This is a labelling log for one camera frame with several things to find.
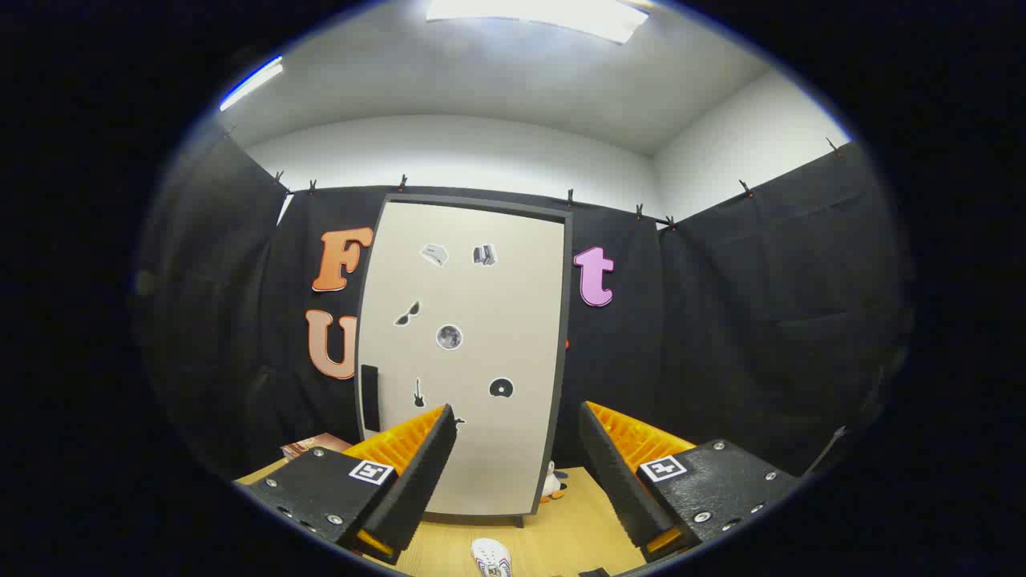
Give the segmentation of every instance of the ceiling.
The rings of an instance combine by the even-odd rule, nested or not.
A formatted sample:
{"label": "ceiling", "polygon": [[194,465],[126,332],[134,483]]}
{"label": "ceiling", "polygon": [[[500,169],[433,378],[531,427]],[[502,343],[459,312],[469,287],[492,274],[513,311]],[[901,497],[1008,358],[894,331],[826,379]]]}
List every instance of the ceiling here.
{"label": "ceiling", "polygon": [[623,45],[501,20],[425,22],[429,0],[373,5],[287,49],[284,73],[221,113],[243,147],[409,114],[538,124],[650,156],[770,70],[713,29],[652,2]]}

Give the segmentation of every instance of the shoe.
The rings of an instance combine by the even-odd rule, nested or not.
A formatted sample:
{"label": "shoe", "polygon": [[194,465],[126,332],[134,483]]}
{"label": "shoe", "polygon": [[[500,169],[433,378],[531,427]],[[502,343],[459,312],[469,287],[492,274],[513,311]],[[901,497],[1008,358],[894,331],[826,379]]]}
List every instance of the shoe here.
{"label": "shoe", "polygon": [[509,550],[495,539],[475,539],[470,544],[482,577],[513,577],[513,567]]}

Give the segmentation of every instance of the black backdrop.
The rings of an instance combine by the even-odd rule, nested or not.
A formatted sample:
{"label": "black backdrop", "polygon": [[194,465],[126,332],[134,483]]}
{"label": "black backdrop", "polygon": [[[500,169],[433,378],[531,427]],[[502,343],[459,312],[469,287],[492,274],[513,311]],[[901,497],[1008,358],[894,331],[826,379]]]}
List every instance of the black backdrop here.
{"label": "black backdrop", "polygon": [[660,232],[667,296],[653,421],[802,474],[878,411],[907,344],[911,260],[855,144]]}
{"label": "black backdrop", "polygon": [[169,420],[207,466],[249,466],[245,388],[261,363],[261,278],[287,191],[215,124],[169,166],[140,245],[135,337]]}
{"label": "black backdrop", "polygon": [[[598,245],[616,262],[601,308],[581,299],[573,267],[558,466],[589,466],[576,432],[588,399],[693,443],[732,439],[800,474],[837,427],[879,408],[911,321],[911,267],[887,195],[857,146],[840,152],[659,233],[649,218],[545,196],[405,192],[567,209],[574,254]],[[396,187],[299,191],[275,226],[286,191],[207,126],[167,191],[142,251],[160,281],[140,301],[139,325],[172,420],[233,477],[321,432],[357,443],[355,380],[313,366],[305,312],[359,315],[365,266],[342,291],[310,287],[321,235],[373,227]],[[361,251],[366,262],[373,244]],[[327,346],[341,359],[334,326]]]}

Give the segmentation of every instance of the fluorescent light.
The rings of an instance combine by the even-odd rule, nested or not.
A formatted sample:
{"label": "fluorescent light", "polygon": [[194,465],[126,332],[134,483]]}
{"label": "fluorescent light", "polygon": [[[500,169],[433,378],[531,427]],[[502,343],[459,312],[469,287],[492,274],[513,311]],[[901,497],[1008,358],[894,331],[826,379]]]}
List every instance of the fluorescent light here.
{"label": "fluorescent light", "polygon": [[267,82],[268,80],[274,78],[280,74],[285,69],[281,66],[281,56],[276,56],[271,62],[262,66],[260,70],[249,75],[248,78],[243,80],[234,90],[228,94],[225,102],[221,103],[221,111],[224,112],[228,107],[239,102],[239,99],[255,90],[261,84]]}
{"label": "fluorescent light", "polygon": [[648,14],[617,0],[432,0],[428,22],[452,18],[540,22],[623,44]]}

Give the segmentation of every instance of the sunglasses sticker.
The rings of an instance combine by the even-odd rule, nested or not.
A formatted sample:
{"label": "sunglasses sticker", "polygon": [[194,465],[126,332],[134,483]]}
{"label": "sunglasses sticker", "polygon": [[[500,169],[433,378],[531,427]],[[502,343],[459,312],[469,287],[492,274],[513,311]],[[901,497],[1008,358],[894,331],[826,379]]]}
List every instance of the sunglasses sticker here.
{"label": "sunglasses sticker", "polygon": [[396,326],[405,326],[409,324],[410,318],[419,314],[421,314],[421,301],[417,301],[416,303],[410,305],[409,310],[406,311],[406,314],[395,319],[395,322],[393,322],[393,324],[395,324]]}

